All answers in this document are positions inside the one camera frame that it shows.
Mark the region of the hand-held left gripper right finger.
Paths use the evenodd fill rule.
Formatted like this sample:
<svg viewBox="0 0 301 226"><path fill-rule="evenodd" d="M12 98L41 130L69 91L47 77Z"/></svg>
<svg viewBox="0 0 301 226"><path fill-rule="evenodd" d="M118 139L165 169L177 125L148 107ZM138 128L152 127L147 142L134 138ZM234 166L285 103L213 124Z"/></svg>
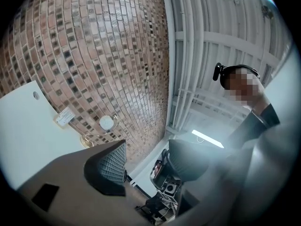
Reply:
<svg viewBox="0 0 301 226"><path fill-rule="evenodd" d="M229 216L233 195L227 191L226 181L235 161L233 152L173 139L168 159L182 184L178 217L198 205L208 218Z"/></svg>

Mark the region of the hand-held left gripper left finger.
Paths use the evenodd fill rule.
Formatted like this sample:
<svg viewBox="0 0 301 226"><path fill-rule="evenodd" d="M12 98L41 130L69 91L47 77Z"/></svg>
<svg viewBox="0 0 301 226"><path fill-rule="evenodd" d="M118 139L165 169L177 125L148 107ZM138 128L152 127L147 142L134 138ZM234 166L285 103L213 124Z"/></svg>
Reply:
<svg viewBox="0 0 301 226"><path fill-rule="evenodd" d="M148 226L128 205L124 186L99 171L99 162L125 144L113 141L60 156L17 192L51 226Z"/></svg>

